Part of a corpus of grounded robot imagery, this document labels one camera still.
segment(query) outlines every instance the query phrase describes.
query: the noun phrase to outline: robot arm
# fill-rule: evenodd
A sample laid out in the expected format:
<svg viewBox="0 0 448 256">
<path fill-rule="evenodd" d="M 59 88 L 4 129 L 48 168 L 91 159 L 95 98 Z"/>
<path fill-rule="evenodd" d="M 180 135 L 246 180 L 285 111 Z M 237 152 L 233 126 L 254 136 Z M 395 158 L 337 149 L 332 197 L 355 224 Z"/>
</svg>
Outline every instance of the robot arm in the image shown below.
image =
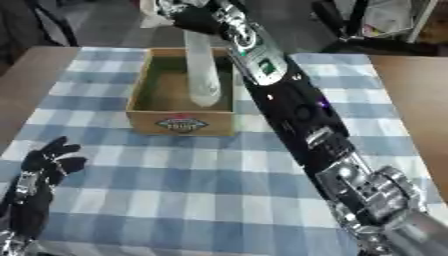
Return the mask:
<svg viewBox="0 0 448 256">
<path fill-rule="evenodd" d="M 229 42 L 253 100 L 361 255 L 448 255 L 448 229 L 426 214 L 419 188 L 393 167 L 366 165 L 325 96 L 237 0 L 173 2 L 158 0 L 175 26 Z"/>
<path fill-rule="evenodd" d="M 65 176 L 84 168 L 86 158 L 66 156 L 78 152 L 80 146 L 66 143 L 67 138 L 60 137 L 25 157 L 22 171 L 0 203 L 0 217 L 7 222 L 1 234 L 5 238 L 2 255 L 25 255 L 45 227 L 55 187 Z"/>
</svg>

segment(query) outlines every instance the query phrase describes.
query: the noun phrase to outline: cardboard box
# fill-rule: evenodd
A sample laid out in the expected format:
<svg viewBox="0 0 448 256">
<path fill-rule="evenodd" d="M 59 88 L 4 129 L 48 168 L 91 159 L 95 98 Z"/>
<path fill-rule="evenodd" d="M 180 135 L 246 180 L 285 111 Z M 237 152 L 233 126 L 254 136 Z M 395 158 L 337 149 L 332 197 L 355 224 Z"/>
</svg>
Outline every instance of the cardboard box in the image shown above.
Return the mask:
<svg viewBox="0 0 448 256">
<path fill-rule="evenodd" d="M 132 127 L 142 134 L 233 135 L 233 65 L 223 48 L 213 48 L 221 98 L 211 107 L 191 101 L 183 48 L 152 48 L 126 106 Z"/>
</svg>

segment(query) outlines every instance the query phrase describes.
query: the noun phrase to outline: screw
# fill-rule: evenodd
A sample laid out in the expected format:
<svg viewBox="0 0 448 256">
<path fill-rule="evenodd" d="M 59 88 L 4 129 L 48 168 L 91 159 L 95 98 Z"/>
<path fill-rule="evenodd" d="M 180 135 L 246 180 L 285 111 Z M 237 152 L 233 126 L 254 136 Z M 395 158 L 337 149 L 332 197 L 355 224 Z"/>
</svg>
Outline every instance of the screw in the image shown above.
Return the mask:
<svg viewBox="0 0 448 256">
<path fill-rule="evenodd" d="M 385 252 L 386 251 L 386 247 L 384 247 L 384 246 L 377 246 L 376 247 L 376 250 L 378 251 L 378 252 Z"/>
<path fill-rule="evenodd" d="M 292 79 L 298 81 L 302 79 L 302 76 L 300 74 L 296 74 L 295 76 L 292 76 Z"/>
<path fill-rule="evenodd" d="M 370 238 L 369 238 L 369 241 L 370 242 L 378 242 L 379 240 L 378 240 L 378 238 L 376 237 L 376 236 L 371 236 Z"/>
</svg>

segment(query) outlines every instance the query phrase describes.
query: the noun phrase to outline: white plastic bottle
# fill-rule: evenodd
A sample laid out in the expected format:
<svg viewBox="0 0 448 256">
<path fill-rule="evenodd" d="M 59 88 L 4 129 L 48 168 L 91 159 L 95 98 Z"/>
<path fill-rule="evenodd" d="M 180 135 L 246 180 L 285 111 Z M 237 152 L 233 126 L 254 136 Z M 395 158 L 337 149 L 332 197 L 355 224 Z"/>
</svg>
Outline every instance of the white plastic bottle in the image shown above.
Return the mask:
<svg viewBox="0 0 448 256">
<path fill-rule="evenodd" d="M 221 97 L 221 85 L 209 36 L 191 31 L 184 36 L 190 98 L 201 107 L 213 106 Z"/>
</svg>

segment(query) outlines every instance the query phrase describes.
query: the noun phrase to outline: printed logo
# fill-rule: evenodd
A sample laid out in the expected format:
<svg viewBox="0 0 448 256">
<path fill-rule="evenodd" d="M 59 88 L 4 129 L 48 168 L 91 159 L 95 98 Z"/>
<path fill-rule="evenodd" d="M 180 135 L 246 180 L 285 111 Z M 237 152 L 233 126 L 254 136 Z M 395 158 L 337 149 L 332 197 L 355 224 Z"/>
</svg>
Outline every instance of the printed logo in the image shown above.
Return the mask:
<svg viewBox="0 0 448 256">
<path fill-rule="evenodd" d="M 207 123 L 200 120 L 185 117 L 183 115 L 178 115 L 173 118 L 168 118 L 156 123 L 170 131 L 187 134 L 190 132 L 197 131 L 203 127 L 208 126 Z"/>
</svg>

